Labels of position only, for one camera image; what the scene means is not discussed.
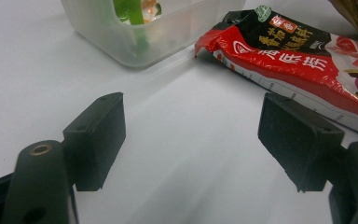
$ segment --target white table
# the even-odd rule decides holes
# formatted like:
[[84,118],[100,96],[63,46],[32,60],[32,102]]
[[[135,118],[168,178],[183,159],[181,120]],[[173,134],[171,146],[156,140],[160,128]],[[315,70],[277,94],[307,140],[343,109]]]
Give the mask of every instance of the white table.
[[[358,37],[328,1],[252,1]],[[77,34],[60,0],[0,0],[0,176],[96,98],[124,92],[127,139],[103,189],[77,192],[81,223],[331,223],[327,185],[297,193],[257,138],[265,90],[184,49],[145,70]],[[343,146],[358,141],[345,129]]]

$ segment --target logo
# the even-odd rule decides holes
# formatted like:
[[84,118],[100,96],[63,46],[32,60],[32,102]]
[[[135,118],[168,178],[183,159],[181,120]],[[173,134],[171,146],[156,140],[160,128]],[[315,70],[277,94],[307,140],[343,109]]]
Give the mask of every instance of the logo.
[[264,22],[269,18],[269,15],[271,15],[271,7],[266,6],[259,6],[255,9],[255,13],[257,13],[258,20],[260,22]]
[[234,47],[235,53],[237,53],[237,54],[254,52],[254,50],[249,49],[244,44],[242,44],[240,41],[234,41],[233,42],[233,47]]

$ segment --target red snack package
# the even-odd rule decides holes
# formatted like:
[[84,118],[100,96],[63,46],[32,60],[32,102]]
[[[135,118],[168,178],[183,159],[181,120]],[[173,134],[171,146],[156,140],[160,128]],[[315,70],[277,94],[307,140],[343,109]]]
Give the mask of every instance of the red snack package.
[[269,7],[229,12],[204,48],[260,86],[358,131],[358,42],[293,21]]

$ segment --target plastic container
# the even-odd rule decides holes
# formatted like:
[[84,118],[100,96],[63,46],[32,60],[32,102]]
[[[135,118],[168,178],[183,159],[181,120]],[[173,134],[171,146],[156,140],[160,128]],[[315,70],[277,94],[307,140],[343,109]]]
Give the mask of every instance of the plastic container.
[[162,15],[143,25],[122,23],[113,0],[62,0],[76,31],[130,67],[148,66],[193,44],[246,0],[159,0]]

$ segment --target clear plastic container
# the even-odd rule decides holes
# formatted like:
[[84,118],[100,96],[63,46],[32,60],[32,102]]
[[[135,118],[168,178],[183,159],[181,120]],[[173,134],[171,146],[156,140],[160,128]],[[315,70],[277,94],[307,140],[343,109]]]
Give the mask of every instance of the clear plastic container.
[[162,15],[142,25],[122,23],[113,0],[62,0],[76,31],[130,67],[148,66],[193,44],[246,0],[159,0]]

